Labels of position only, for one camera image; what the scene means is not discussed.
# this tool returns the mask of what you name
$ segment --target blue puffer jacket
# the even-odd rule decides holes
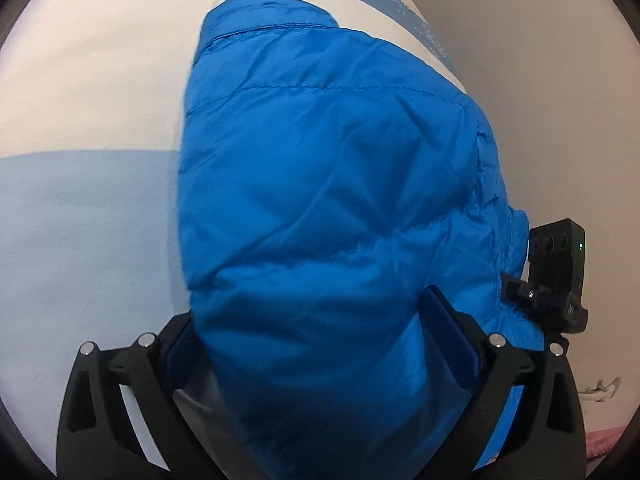
[[[184,273],[240,437],[274,480],[411,479],[469,399],[422,332],[424,287],[542,344],[499,301],[528,225],[486,118],[421,60],[298,0],[212,10],[185,112]]]

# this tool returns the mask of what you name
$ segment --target black plastic mount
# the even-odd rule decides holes
[[[529,282],[502,274],[502,299],[551,334],[581,333],[589,311],[582,307],[584,229],[567,218],[529,232]]]
[[[456,370],[456,380],[474,395],[416,480],[582,480],[586,467],[584,428],[566,360],[567,341],[561,336],[548,338],[540,352],[515,348],[501,336],[496,342],[497,334],[484,334],[471,316],[453,309],[435,286],[421,295],[420,311],[443,322],[450,320],[450,326],[458,331],[454,337],[477,358],[465,360],[471,365],[451,366],[456,355],[445,352],[445,359]],[[434,333],[440,337],[443,330]],[[156,338],[143,335],[128,348],[101,351],[95,344],[81,347],[58,428],[60,478],[225,479],[170,396],[171,390],[184,386],[183,380],[168,381],[168,377],[175,377],[169,366],[170,354],[176,348],[187,348],[186,352],[194,355],[194,340],[190,317],[182,314]],[[144,457],[127,415],[121,384],[131,387],[169,471]],[[495,463],[474,472],[514,386],[523,386],[524,392],[504,449]]]
[[[101,351],[82,345],[74,363],[58,426],[58,476],[64,480],[226,479],[205,452],[171,398],[183,381],[166,384],[168,353],[186,341],[199,353],[189,314],[175,316],[158,336],[147,333],[128,348]],[[178,344],[178,351],[183,345]],[[130,386],[169,471],[146,460],[120,390]]]
[[[567,340],[551,336],[543,351],[526,351],[501,335],[485,335],[434,286],[425,290],[420,302],[427,315],[442,306],[452,318],[464,319],[458,325],[473,348],[481,349],[484,365],[480,390],[415,480],[582,480],[584,425],[566,358]],[[439,337],[436,331],[431,335]],[[495,462],[474,471],[514,386],[524,390],[502,452]]]

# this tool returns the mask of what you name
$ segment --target wall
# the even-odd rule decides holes
[[[511,202],[532,225],[587,232],[578,387],[623,378],[584,406],[588,430],[640,402],[640,46],[611,0],[414,0],[491,121]]]

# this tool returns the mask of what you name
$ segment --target jacket seam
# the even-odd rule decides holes
[[[337,28],[332,27],[331,25],[319,25],[313,23],[282,23],[280,25],[265,25],[263,27],[252,27],[252,28],[242,28],[240,30],[234,30],[233,32],[228,32],[226,34],[220,34],[215,36],[214,38],[207,41],[203,47],[198,49],[198,57],[193,61],[193,65],[195,66],[197,62],[199,62],[200,58],[204,56],[213,44],[218,40],[226,40],[226,38],[232,38],[233,36],[239,36],[240,34],[247,34],[249,32],[261,32],[265,30],[279,30],[283,28],[309,28],[309,29],[323,29],[323,28]]]
[[[210,99],[206,102],[200,103],[199,105],[197,105],[195,108],[193,108],[192,110],[190,110],[187,114],[186,114],[186,118],[190,117],[192,114],[196,113],[198,110],[200,110],[201,108],[204,108],[205,106],[211,105],[217,101],[222,101],[224,99],[228,99],[229,97],[232,97],[236,94],[239,94],[240,92],[247,92],[247,91],[251,91],[251,90],[264,90],[264,89],[269,89],[269,90],[287,90],[287,89],[311,89],[311,90],[375,90],[375,89],[381,89],[381,88],[387,88],[387,89],[392,89],[392,90],[405,90],[408,92],[416,92],[418,94],[422,94],[425,95],[427,97],[430,97],[432,99],[438,99],[439,101],[444,101],[447,103],[451,103],[454,105],[457,105],[465,110],[468,111],[468,107],[459,102],[459,101],[454,101],[453,99],[449,99],[446,97],[443,97],[441,95],[437,95],[434,94],[432,92],[427,92],[425,90],[418,90],[415,88],[411,88],[411,87],[407,87],[407,86],[399,86],[399,85],[371,85],[371,86],[328,86],[328,85],[253,85],[253,86],[246,86],[244,88],[239,88],[237,90],[234,90],[233,92],[230,92],[229,94],[220,96],[220,97],[216,97],[215,99]]]

